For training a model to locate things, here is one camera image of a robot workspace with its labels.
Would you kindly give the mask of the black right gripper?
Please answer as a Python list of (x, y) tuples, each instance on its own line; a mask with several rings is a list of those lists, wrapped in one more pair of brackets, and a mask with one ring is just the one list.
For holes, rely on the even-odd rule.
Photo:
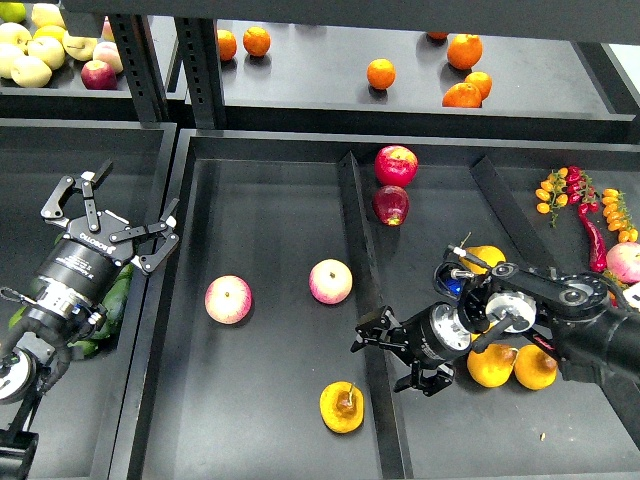
[[(437, 302), (400, 323), (388, 305), (377, 307), (357, 322), (355, 353), (366, 346), (400, 353), (410, 373), (399, 378), (393, 392), (413, 389), (432, 397), (451, 386), (455, 377), (453, 361), (467, 353), (471, 334), (458, 318), (456, 309)], [(426, 376), (428, 369), (432, 375)]]

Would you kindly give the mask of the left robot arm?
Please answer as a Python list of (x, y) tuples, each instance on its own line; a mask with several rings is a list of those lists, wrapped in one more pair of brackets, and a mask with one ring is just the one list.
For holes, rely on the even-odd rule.
[(95, 194), (112, 168), (107, 161), (95, 172), (60, 179), (40, 215), (62, 234), (36, 272), (33, 294), (1, 290), (2, 299), (22, 306), (1, 341), (1, 402), (19, 406), (1, 431), (4, 479), (27, 478), (39, 442), (31, 424), (40, 402), (79, 356), (77, 342), (104, 327), (104, 299), (119, 274), (132, 265), (149, 275), (178, 245), (176, 199), (156, 222), (136, 227), (97, 207)]

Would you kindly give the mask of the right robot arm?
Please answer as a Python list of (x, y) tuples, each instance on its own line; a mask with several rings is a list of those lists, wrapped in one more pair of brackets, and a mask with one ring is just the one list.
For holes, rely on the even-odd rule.
[(409, 367), (397, 392), (432, 396), (454, 378), (452, 363), (507, 335), (521, 335), (558, 362), (565, 380), (601, 385), (613, 374), (639, 380), (639, 314), (613, 304), (612, 280), (597, 273), (562, 275), (555, 269), (496, 266), (448, 246), (433, 274), (443, 300), (407, 320), (383, 305), (363, 315), (351, 346), (375, 346)]

